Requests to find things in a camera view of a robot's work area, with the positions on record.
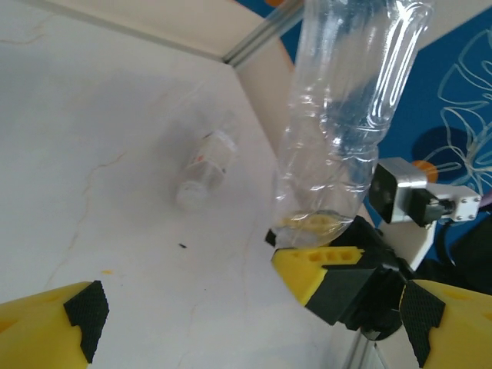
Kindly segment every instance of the bottle label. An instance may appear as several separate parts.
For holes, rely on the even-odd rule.
[[[225,174],[229,164],[234,159],[234,150],[223,138],[215,133],[203,137],[195,155],[191,157],[190,164],[208,161],[216,165]]]

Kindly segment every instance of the crack on surface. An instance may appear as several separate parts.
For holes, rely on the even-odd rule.
[[[249,308],[249,297],[248,297],[248,286],[246,285],[246,270],[248,266],[248,256],[249,256],[249,244],[251,243],[251,239],[253,237],[254,232],[256,231],[258,217],[254,218],[253,228],[246,238],[246,243],[243,246],[243,261],[241,264],[241,280],[243,283],[243,298],[244,298],[244,318],[246,318],[246,311]]]
[[[7,44],[7,45],[17,45],[17,46],[20,46],[20,45],[30,45],[30,44],[34,44],[37,40],[41,39],[45,37],[44,34],[41,34],[41,35],[37,35],[35,36],[34,38],[28,40],[28,41],[14,41],[14,40],[5,40],[5,39],[0,39],[0,44]]]
[[[81,216],[81,218],[78,220],[77,225],[75,226],[75,232],[74,235],[72,236],[70,240],[70,245],[68,246],[68,249],[66,251],[66,256],[65,259],[56,267],[56,269],[53,271],[53,273],[50,275],[48,281],[46,282],[45,289],[48,288],[48,286],[53,282],[53,278],[55,277],[56,273],[60,270],[60,268],[65,265],[69,259],[70,252],[73,250],[74,246],[77,244],[78,237],[80,236],[80,231],[81,231],[81,226],[82,223],[84,223],[85,219],[87,218],[89,214],[89,209],[91,208],[91,189],[92,189],[92,182],[94,175],[97,171],[103,168],[107,168],[111,165],[114,165],[118,163],[125,155],[127,151],[124,153],[120,154],[115,160],[110,161],[109,163],[105,164],[100,164],[97,167],[91,169],[89,174],[87,175],[87,184],[84,188],[84,191],[82,192],[82,196],[85,196],[85,209],[84,209],[84,214]]]
[[[51,18],[53,18],[55,14],[50,14],[48,17],[45,19],[42,19],[37,25],[35,25],[33,28],[31,28],[28,32],[37,34],[33,38],[27,40],[27,41],[16,41],[16,40],[8,40],[6,38],[0,38],[0,44],[7,44],[7,45],[15,45],[15,46],[22,46],[22,45],[30,45],[34,44],[41,38],[44,38],[46,36],[45,34],[45,24],[48,22]]]
[[[186,331],[186,336],[189,337],[191,335],[191,329],[193,328],[193,323],[194,323],[194,313],[197,310],[197,306],[200,304],[197,302],[195,305],[190,310],[190,322],[188,323],[188,330]]]
[[[186,351],[184,354],[182,354],[182,356],[179,358],[177,369],[181,367],[181,365],[183,364],[183,359],[187,357],[189,353],[190,351]]]

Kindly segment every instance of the small plastic bottle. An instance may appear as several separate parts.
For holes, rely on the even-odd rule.
[[[176,203],[187,211],[199,209],[224,181],[237,156],[239,124],[226,114],[216,130],[203,137],[179,178]]]

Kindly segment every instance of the white table surface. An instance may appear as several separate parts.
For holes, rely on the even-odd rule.
[[[240,157],[186,214],[173,180],[226,110]],[[0,302],[101,280],[94,369],[342,366],[353,334],[270,265],[274,155],[228,66],[0,0],[0,158]]]

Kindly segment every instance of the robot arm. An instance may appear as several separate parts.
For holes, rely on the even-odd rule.
[[[436,222],[475,219],[480,195],[428,184],[403,159],[384,159],[369,200],[388,221],[379,230],[356,218],[329,246],[276,250],[272,264],[292,294],[327,323],[361,329],[372,341],[391,339],[403,324],[421,367],[492,363],[492,297],[420,281],[414,272]]]

